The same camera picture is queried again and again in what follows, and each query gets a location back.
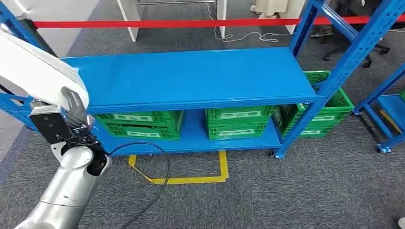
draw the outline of office chair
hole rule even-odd
[[[359,0],[344,0],[344,1],[341,1],[341,4],[339,4],[336,11],[341,16],[372,15],[372,13],[377,9],[377,7],[380,3],[381,3],[381,0],[366,0],[365,5],[363,6],[361,4],[361,1],[359,1]],[[362,24],[354,24],[352,26],[357,31],[361,31],[364,27],[364,25],[362,25]],[[338,39],[339,41],[345,41],[345,42],[343,44],[340,44],[338,48],[331,50],[330,52],[327,52],[322,57],[322,59],[324,61],[329,61],[330,56],[335,53],[345,51],[347,49],[347,47],[351,44],[351,42],[343,34],[341,34],[339,32],[339,30],[336,30],[336,29],[334,29],[334,27],[332,27],[332,31],[333,31],[333,33],[331,33],[330,35],[320,37],[321,44],[326,44],[330,37],[333,37],[335,39]],[[380,54],[382,54],[382,55],[388,54],[390,51],[389,47],[379,45],[379,44],[377,44],[375,46],[375,48],[380,49]],[[367,55],[366,62],[363,64],[363,67],[369,68],[372,63],[373,63],[373,60],[371,59],[371,57],[369,55]]]

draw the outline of stacked green crate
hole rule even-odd
[[[206,109],[209,139],[260,137],[272,112],[272,106]]]
[[[305,72],[311,85],[325,80],[329,71]],[[308,105],[291,104],[278,106],[275,111],[274,119],[285,136],[304,113]],[[306,130],[300,137],[324,137],[333,127],[343,120],[354,108],[346,93],[339,88],[337,93],[328,101],[326,106],[321,109],[317,116],[308,124]]]
[[[401,99],[405,101],[405,89],[403,89],[403,90],[399,93],[399,97],[401,97]]]
[[[114,136],[178,141],[184,111],[95,114]]]

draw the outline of power cord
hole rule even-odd
[[[169,154],[166,153],[160,146],[154,144],[154,143],[150,143],[150,142],[132,142],[132,143],[127,143],[121,146],[118,146],[117,148],[113,149],[113,151],[111,151],[111,153],[109,154],[109,156],[113,155],[117,150],[124,148],[126,146],[131,146],[131,145],[149,145],[149,146],[153,146],[155,148],[157,148],[159,151],[161,151],[163,154],[166,155],[166,161],[167,161],[167,174],[166,174],[166,178],[165,181],[162,185],[162,187],[159,190],[159,193],[156,195],[156,197],[142,210],[140,211],[136,216],[134,216],[131,220],[129,220],[125,225],[124,228],[127,228],[131,223],[133,223],[135,220],[137,220],[145,211],[147,211],[161,196],[162,192],[164,191],[165,187],[167,186],[167,182],[169,181],[169,177],[170,177],[170,160],[169,160]]]
[[[211,15],[211,7],[210,7],[210,5],[209,5],[208,3],[205,3],[205,4],[206,4],[207,10],[208,10],[208,17],[209,17],[211,20],[214,20],[214,18],[213,18],[212,15]],[[243,38],[230,40],[232,37],[234,37],[232,34],[228,34],[228,35],[224,36],[223,38],[218,38],[217,33],[216,33],[216,27],[214,27],[215,39],[216,39],[216,40],[219,40],[219,41],[222,41],[222,42],[224,42],[224,43],[242,41],[242,40],[244,40],[246,37],[248,37],[248,36],[250,36],[250,35],[252,35],[252,34],[257,34],[257,35],[259,35],[259,38],[258,38],[259,41],[262,41],[262,42],[272,42],[272,43],[277,43],[277,42],[279,42],[280,40],[278,40],[278,39],[276,39],[276,38],[268,38],[268,39],[265,39],[264,37],[266,37],[266,36],[268,36],[268,35],[271,35],[271,36],[274,36],[274,35],[276,35],[276,36],[291,36],[291,35],[293,35],[293,34],[278,34],[278,33],[273,33],[273,32],[268,32],[268,33],[265,33],[265,34],[262,35],[261,33],[255,31],[255,32],[250,32],[250,33],[248,33],[248,34],[247,34],[246,36],[244,36]]]
[[[390,32],[405,32],[405,30],[389,30]]]

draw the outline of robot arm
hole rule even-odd
[[[0,46],[0,76],[42,102],[30,119],[60,162],[36,207],[17,228],[75,228],[112,163],[90,132],[94,119],[85,111],[85,85],[76,69],[1,30]]]

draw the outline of person's foot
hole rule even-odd
[[[259,19],[275,19],[275,18],[277,18],[277,14],[267,16],[265,13],[262,13],[259,15]]]
[[[319,27],[317,30],[314,30],[309,37],[310,38],[319,38],[319,37],[327,37],[327,36],[331,36],[331,35],[333,35],[333,30],[324,29],[322,27]]]
[[[256,6],[255,6],[255,5],[253,5],[253,6],[250,7],[250,11],[253,12],[253,13],[255,13],[255,14],[261,14],[261,13],[262,13],[262,12],[257,12],[257,11],[256,11]]]
[[[402,217],[402,218],[400,218],[400,219],[398,220],[398,226],[399,226],[401,229],[405,229],[405,217]]]

